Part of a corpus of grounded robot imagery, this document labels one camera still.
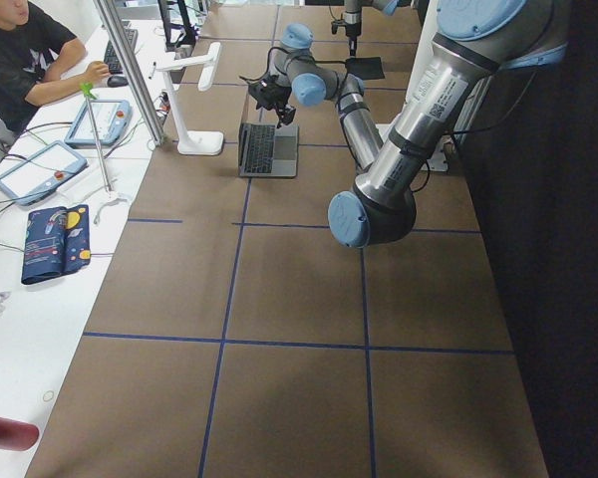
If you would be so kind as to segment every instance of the person's arm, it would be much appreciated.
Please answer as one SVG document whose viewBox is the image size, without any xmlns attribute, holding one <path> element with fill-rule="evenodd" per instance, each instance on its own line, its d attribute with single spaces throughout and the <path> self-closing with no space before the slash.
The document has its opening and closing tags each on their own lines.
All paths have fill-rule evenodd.
<svg viewBox="0 0 598 478">
<path fill-rule="evenodd" d="M 65 43 L 60 50 L 60 55 L 55 62 L 47 69 L 47 73 L 42 80 L 43 83 L 55 82 L 60 80 L 60 77 L 70 68 L 82 60 L 87 54 L 87 49 L 79 38 Z"/>
<path fill-rule="evenodd" d="M 109 75 L 109 66 L 106 63 L 92 62 L 84 73 L 75 77 L 34 85 L 24 99 L 34 107 L 41 107 L 78 92 L 81 83 L 95 85 Z"/>
</svg>

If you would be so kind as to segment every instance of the man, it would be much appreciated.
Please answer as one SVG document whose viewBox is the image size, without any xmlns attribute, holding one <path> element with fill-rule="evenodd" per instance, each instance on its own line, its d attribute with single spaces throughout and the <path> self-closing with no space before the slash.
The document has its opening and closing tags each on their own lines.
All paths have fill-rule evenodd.
<svg viewBox="0 0 598 478">
<path fill-rule="evenodd" d="M 109 76 L 104 62 L 61 80 L 86 55 L 76 36 L 27 0 L 0 0 L 0 118 L 20 133 L 38 107 Z"/>
</svg>

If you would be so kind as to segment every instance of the laptop keyboard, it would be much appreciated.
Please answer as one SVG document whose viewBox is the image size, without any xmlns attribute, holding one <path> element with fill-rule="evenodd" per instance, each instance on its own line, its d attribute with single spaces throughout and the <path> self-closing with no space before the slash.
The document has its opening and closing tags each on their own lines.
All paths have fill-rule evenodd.
<svg viewBox="0 0 598 478">
<path fill-rule="evenodd" d="M 138 43 L 138 30 L 133 28 L 125 28 L 125 34 L 127 35 L 127 40 L 129 40 L 129 44 L 131 45 L 131 49 L 134 50 L 136 48 L 136 44 Z M 115 49 L 113 48 L 113 44 L 109 41 L 107 45 L 107 50 L 104 52 L 104 63 L 109 65 L 109 72 L 112 75 L 116 75 L 122 72 L 122 63 L 120 63 L 120 59 L 116 54 Z"/>
<path fill-rule="evenodd" d="M 245 172 L 268 174 L 272 171 L 274 137 L 274 124 L 252 124 L 250 126 L 244 164 Z"/>
</svg>

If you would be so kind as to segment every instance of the navy blue booklet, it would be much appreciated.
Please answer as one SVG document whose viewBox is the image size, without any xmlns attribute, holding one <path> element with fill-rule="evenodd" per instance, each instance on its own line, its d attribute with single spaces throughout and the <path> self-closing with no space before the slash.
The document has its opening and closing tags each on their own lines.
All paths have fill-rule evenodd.
<svg viewBox="0 0 598 478">
<path fill-rule="evenodd" d="M 22 284 L 72 274 L 91 262 L 89 206 L 51 207 L 29 213 Z"/>
</svg>

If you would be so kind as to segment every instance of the green clip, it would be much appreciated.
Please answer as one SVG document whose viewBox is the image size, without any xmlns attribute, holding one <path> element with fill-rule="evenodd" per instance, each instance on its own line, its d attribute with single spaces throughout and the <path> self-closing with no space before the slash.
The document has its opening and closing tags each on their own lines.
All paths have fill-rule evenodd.
<svg viewBox="0 0 598 478">
<path fill-rule="evenodd" d="M 89 100 L 96 100 L 97 97 L 91 93 L 91 89 L 93 88 L 93 83 L 80 83 L 80 90 L 86 98 Z"/>
</svg>

